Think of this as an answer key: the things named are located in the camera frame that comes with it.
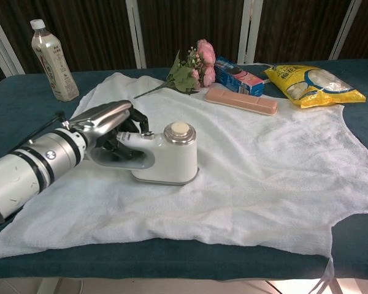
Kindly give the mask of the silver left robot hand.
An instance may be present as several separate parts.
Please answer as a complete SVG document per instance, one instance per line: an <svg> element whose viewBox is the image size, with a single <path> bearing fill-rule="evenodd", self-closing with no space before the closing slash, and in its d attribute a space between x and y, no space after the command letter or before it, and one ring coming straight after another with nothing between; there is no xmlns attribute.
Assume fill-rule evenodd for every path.
<svg viewBox="0 0 368 294"><path fill-rule="evenodd" d="M86 154L97 161L99 155L106 155L112 161L133 160L143 156L120 143L120 132L144 134L149 131L148 118L135 109L128 100L109 102L93 107L69 120L69 129L83 135Z"/></svg>

